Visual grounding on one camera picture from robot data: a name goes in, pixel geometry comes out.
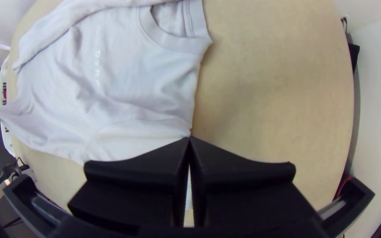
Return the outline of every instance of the table surface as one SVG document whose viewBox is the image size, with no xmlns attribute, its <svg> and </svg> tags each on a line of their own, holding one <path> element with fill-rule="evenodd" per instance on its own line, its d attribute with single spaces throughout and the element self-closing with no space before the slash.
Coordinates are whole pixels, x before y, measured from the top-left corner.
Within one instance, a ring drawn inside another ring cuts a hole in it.
<svg viewBox="0 0 381 238">
<path fill-rule="evenodd" d="M 15 32 L 61 0 L 37 0 Z M 331 0 L 206 0 L 214 43 L 200 73 L 192 134 L 245 158 L 296 165 L 294 184 L 315 209 L 330 203 L 351 140 L 354 90 L 351 61 Z M 7 73 L 8 101 L 17 75 Z M 60 207 L 86 181 L 73 161 L 31 150 L 15 138 L 16 155 L 36 185 Z"/>
</svg>

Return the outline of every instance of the black cable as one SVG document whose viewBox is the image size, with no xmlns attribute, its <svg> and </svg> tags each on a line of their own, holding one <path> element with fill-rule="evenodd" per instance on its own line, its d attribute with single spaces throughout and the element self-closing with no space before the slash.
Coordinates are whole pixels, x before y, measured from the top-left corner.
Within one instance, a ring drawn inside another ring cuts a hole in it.
<svg viewBox="0 0 381 238">
<path fill-rule="evenodd" d="M 8 227 L 6 227 L 6 228 L 9 228 L 9 227 L 13 227 L 13 226 L 17 226 L 17 225 L 19 225 L 19 224 L 22 224 L 22 223 L 24 223 L 23 221 L 21 221 L 21 222 L 19 222 L 19 223 L 16 223 L 16 224 L 12 224 L 11 226 L 8 226 Z"/>
<path fill-rule="evenodd" d="M 346 19 L 346 17 L 344 17 L 344 21 L 345 21 L 345 24 L 346 24 L 345 33 L 347 33 L 347 31 L 348 31 L 348 19 Z"/>
<path fill-rule="evenodd" d="M 21 220 L 21 218 L 18 217 L 18 218 L 16 218 L 16 219 L 12 220 L 11 222 L 5 224 L 4 226 L 2 226 L 2 228 L 7 228 L 7 227 L 14 226 L 14 225 L 16 225 L 15 223 L 18 222 L 18 221 L 20 221 L 20 220 Z"/>
<path fill-rule="evenodd" d="M 340 19 L 340 21 L 342 22 L 342 27 L 345 28 L 345 33 L 347 33 L 347 31 L 348 31 L 348 19 L 346 17 L 342 17 Z"/>
<path fill-rule="evenodd" d="M 23 165 L 25 165 L 25 163 L 23 162 L 22 158 L 17 157 L 17 163 L 19 162 L 19 160 L 22 162 Z"/>
</svg>

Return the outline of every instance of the white t-shirt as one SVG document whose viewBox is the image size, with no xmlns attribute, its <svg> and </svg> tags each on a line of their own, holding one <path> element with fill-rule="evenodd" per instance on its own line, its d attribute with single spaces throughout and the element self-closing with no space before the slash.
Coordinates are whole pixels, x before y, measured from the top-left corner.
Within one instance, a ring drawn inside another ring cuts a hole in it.
<svg viewBox="0 0 381 238">
<path fill-rule="evenodd" d="M 30 34 L 20 41 L 18 96 L 0 107 L 4 125 L 27 146 L 79 164 L 130 159 L 189 136 L 212 42 L 202 0 L 88 12 L 47 45 L 38 35 L 33 47 L 21 47 Z"/>
</svg>

